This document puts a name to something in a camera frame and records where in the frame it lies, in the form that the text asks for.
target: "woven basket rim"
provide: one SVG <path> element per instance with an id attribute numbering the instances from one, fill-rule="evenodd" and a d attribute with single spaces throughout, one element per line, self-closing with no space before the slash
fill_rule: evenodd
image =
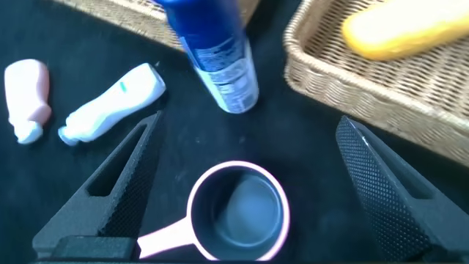
<path id="1" fill-rule="evenodd" d="M 157 18 L 158 20 L 161 20 L 161 21 L 168 20 L 165 12 L 159 12 L 159 11 L 151 10 L 150 8 L 147 8 L 147 7 L 142 7 L 140 4 L 137 4 L 133 1 L 128 1 L 128 0 L 107 0 L 107 1 L 113 2 L 123 7 L 127 7 L 130 10 L 140 12 L 142 14 L 151 16 L 153 18 Z"/>
<path id="2" fill-rule="evenodd" d="M 364 77 L 330 65 L 327 62 L 307 54 L 301 48 L 300 41 L 296 38 L 296 35 L 300 26 L 308 19 L 308 11 L 315 1 L 321 0 L 302 0 L 285 29 L 284 46 L 287 50 L 288 56 L 308 65 L 309 68 L 316 68 L 322 73 L 326 73 L 339 81 L 360 87 L 366 92 L 377 97 L 379 100 L 389 100 L 402 107 L 410 108 L 414 111 L 425 114 L 428 117 L 447 123 L 454 128 L 459 129 L 463 133 L 469 133 L 469 122 L 464 118 L 458 117 L 443 109 L 436 109 L 435 107 L 426 105 L 425 103 L 409 98 L 406 95 L 399 94 L 398 92 L 390 91 Z"/>

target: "black tablecloth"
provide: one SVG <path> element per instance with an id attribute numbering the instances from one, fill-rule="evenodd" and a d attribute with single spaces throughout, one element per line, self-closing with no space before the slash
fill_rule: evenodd
<path id="1" fill-rule="evenodd" d="M 142 118 L 166 107 L 167 137 L 141 233 L 185 214 L 192 184 L 231 159 L 257 163 L 283 185 L 292 210 L 279 259 L 374 260 L 369 229 L 336 146 L 341 112 L 293 92 L 283 78 L 282 33 L 298 0 L 264 0 L 248 27 L 260 100 L 247 114 L 219 109 L 184 54 L 53 1 L 0 1 L 0 68 L 27 58 L 49 66 L 53 116 L 43 137 L 15 142 L 0 98 L 0 262 L 34 259 L 31 239 Z M 156 66 L 168 95 L 88 144 L 56 135 L 67 115 L 142 62 Z M 372 130 L 463 210 L 468 170 L 386 132 Z M 157 258 L 194 260 L 187 246 Z"/>

